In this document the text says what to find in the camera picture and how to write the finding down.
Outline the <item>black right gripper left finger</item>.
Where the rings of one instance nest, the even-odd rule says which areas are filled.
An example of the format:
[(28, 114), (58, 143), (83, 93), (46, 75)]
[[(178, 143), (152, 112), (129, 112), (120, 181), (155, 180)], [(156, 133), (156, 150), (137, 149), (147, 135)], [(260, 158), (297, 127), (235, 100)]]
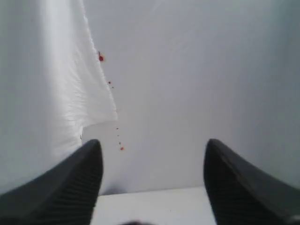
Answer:
[(34, 180), (0, 196), (2, 225), (88, 225), (103, 177), (100, 142), (89, 140)]

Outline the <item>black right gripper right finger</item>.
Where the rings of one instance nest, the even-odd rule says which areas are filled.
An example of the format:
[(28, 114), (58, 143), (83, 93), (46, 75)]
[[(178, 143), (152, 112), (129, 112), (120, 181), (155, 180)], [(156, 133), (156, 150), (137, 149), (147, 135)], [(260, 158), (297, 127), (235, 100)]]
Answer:
[(298, 225), (300, 191), (209, 139), (204, 186), (218, 225)]

